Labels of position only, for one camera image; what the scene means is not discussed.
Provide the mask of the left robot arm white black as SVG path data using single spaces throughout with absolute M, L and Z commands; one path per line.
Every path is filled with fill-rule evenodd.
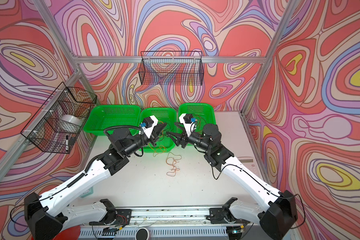
M 35 240 L 52 240 L 60 232 L 85 223 L 113 225 L 118 213 L 108 199 L 85 206 L 73 206 L 71 202 L 92 186 L 113 176 L 128 162 L 129 157 L 148 145 L 155 145 L 165 123 L 153 123 L 134 127 L 139 131 L 132 135 L 133 126 L 112 126 L 104 130 L 111 142 L 102 154 L 93 157 L 86 168 L 61 185 L 38 195 L 29 194 L 25 200 L 25 221 Z

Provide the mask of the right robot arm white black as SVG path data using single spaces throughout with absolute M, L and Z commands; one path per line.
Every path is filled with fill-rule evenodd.
M 256 201 L 254 205 L 237 199 L 225 205 L 229 217 L 260 225 L 273 240 L 281 240 L 298 220 L 296 197 L 290 191 L 281 192 L 264 182 L 246 168 L 222 142 L 217 125 L 204 125 L 202 133 L 195 132 L 193 124 L 175 124 L 181 133 L 168 132 L 176 146 L 193 145 L 212 168 L 239 184 Z

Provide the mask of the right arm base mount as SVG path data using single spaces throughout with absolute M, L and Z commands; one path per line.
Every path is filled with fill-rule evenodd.
M 206 216 L 206 220 L 210 221 L 211 224 L 241 224 L 246 226 L 249 221 L 236 219 L 229 210 L 224 209 L 223 207 L 219 208 L 210 208 L 209 214 Z

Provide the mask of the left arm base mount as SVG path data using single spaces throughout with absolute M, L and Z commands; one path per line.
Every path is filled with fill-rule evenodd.
M 132 209 L 117 209 L 107 213 L 99 222 L 89 222 L 90 226 L 126 226 L 130 224 Z

